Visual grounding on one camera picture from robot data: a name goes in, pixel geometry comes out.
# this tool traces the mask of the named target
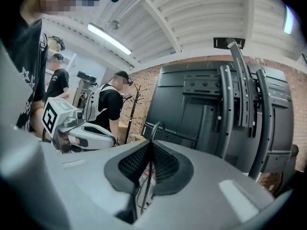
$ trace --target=ceiling light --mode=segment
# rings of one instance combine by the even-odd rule
[[[112,38],[109,34],[107,34],[104,30],[99,28],[98,26],[94,25],[93,23],[89,23],[87,26],[87,29],[95,33],[97,36],[100,36],[101,38],[107,40],[109,43],[113,44],[115,47],[123,51],[125,54],[130,55],[131,50],[127,49],[123,44],[121,44],[119,41],[116,39]]]
[[[286,6],[286,21],[284,23],[283,31],[287,34],[291,34],[294,24],[294,15],[291,9]]]

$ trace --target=brick wall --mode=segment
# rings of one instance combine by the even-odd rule
[[[209,60],[233,61],[233,58],[232,56],[195,57],[174,61],[167,65]],[[244,60],[246,63],[272,67],[274,69],[282,70],[285,73],[291,89],[294,106],[294,143],[299,147],[296,168],[298,170],[304,170],[307,164],[307,75],[302,72],[298,72],[292,67],[271,60],[250,57],[244,57]],[[146,91],[142,92],[142,98],[144,99],[140,101],[141,104],[138,104],[136,106],[134,115],[136,119],[133,119],[132,121],[130,133],[140,134],[142,131],[142,127],[145,122],[150,102],[154,93],[155,85],[159,77],[160,68],[162,66],[164,65],[148,68],[130,75],[131,79],[137,86],[141,85],[141,89],[147,89]],[[135,87],[130,86],[126,90],[135,96]],[[131,108],[132,102],[126,102],[124,104],[123,111],[121,114],[121,121],[126,125],[129,121],[126,115],[130,115]]]

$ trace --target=metal bracket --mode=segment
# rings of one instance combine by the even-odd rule
[[[239,125],[243,127],[253,127],[253,100],[251,90],[251,78],[248,68],[244,62],[242,53],[233,38],[227,38],[226,42],[234,58],[234,65],[240,89],[240,116]]]
[[[223,113],[215,155],[225,159],[234,123],[234,90],[229,66],[221,66]]]
[[[218,75],[187,75],[184,77],[182,93],[220,96]]]
[[[261,130],[260,141],[256,157],[248,173],[248,176],[253,178],[254,180],[257,179],[259,172],[261,172],[265,157],[268,153],[269,146],[271,143],[272,126],[273,126],[272,103],[264,70],[259,69],[256,72],[256,74],[259,82],[259,88],[262,100],[262,130]]]

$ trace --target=curved metal bar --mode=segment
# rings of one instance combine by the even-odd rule
[[[165,139],[165,125],[164,125],[163,122],[159,121],[159,122],[156,123],[155,126],[153,127],[152,133],[151,133],[150,138],[149,138],[150,141],[153,141],[154,135],[155,135],[155,133],[156,133],[156,131],[157,131],[157,129],[158,129],[158,127],[159,127],[160,125],[161,125],[162,131],[163,131],[163,139]]]
[[[215,155],[225,159],[234,123],[234,90],[229,66],[221,66],[223,113]]]
[[[268,153],[270,146],[270,139],[272,137],[272,103],[269,93],[269,87],[266,82],[266,77],[262,69],[256,72],[259,88],[262,98],[262,130],[260,135],[259,146],[257,149],[256,157],[248,173],[248,176],[257,179],[258,174],[261,172],[265,157]]]
[[[232,57],[234,58],[234,65],[238,75],[240,90],[239,125],[243,127],[253,127],[253,100],[249,71],[235,39],[228,38],[226,39],[226,42],[228,43],[228,47],[231,51]]]

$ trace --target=man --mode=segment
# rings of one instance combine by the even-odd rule
[[[43,96],[45,93],[45,68],[47,62],[47,39],[41,38],[43,14],[69,11],[77,4],[94,0],[0,0],[3,10],[0,37],[24,80],[32,88],[17,126],[29,130],[29,126],[42,136]]]
[[[123,89],[123,84],[129,84],[129,77],[125,71],[119,71],[114,75],[111,81],[100,87],[98,104],[98,111],[100,114],[95,121],[90,122],[109,130],[116,141],[118,139],[120,112],[123,107],[123,98],[119,91]]]
[[[56,53],[50,59],[51,70],[54,71],[47,89],[45,102],[49,97],[66,99],[69,97],[68,72],[63,69],[63,55]]]

